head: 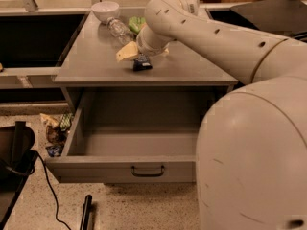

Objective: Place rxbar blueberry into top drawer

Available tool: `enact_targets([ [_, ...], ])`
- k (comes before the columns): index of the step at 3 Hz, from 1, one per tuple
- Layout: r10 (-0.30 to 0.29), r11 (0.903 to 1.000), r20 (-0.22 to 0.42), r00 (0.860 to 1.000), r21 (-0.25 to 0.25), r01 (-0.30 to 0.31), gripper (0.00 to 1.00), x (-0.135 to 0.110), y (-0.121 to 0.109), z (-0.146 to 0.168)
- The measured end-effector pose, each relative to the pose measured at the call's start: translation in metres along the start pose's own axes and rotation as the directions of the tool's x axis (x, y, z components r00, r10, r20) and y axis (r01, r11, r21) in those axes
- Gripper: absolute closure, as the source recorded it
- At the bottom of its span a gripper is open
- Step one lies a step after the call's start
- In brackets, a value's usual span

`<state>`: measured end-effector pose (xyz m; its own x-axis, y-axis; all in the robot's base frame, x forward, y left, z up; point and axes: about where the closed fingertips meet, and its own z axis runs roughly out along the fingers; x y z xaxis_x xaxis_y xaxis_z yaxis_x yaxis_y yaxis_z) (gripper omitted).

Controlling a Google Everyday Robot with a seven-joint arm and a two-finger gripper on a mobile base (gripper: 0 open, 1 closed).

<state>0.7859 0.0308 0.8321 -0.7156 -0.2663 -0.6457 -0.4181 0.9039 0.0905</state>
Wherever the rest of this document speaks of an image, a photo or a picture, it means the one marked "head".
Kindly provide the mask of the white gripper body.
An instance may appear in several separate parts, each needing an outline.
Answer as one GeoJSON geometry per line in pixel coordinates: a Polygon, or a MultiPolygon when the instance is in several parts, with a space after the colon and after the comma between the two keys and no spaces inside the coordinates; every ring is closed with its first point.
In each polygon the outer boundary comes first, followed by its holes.
{"type": "Polygon", "coordinates": [[[141,29],[136,38],[139,52],[149,57],[162,54],[171,41],[172,38],[157,34],[148,25],[141,29]]]}

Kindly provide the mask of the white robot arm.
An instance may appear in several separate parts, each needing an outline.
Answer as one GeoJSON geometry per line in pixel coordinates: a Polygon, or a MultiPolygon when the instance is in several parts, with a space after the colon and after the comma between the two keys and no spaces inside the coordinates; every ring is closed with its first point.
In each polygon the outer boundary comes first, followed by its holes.
{"type": "Polygon", "coordinates": [[[242,87],[205,114],[196,148],[201,230],[307,230],[307,44],[201,17],[197,0],[150,0],[132,46],[177,40],[242,87]]]}

